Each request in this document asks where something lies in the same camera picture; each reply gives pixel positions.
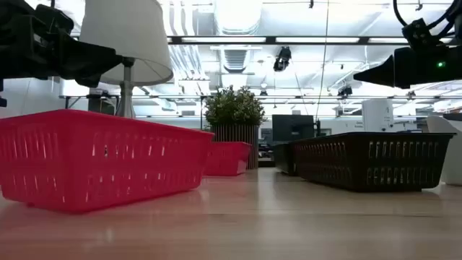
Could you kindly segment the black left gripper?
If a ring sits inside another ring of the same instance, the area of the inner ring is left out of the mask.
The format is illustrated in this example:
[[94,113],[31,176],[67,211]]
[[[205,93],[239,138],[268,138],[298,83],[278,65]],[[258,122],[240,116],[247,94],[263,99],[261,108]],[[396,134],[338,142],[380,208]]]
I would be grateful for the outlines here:
[[60,76],[97,87],[123,58],[113,48],[72,38],[73,29],[73,20],[54,7],[2,1],[1,78]]

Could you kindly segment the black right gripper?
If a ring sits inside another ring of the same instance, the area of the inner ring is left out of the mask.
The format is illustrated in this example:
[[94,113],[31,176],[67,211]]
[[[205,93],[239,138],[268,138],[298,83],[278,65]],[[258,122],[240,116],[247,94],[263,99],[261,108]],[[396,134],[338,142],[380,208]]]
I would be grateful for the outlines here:
[[461,46],[443,45],[420,51],[399,48],[381,64],[358,72],[353,78],[360,82],[403,89],[411,85],[461,79]]

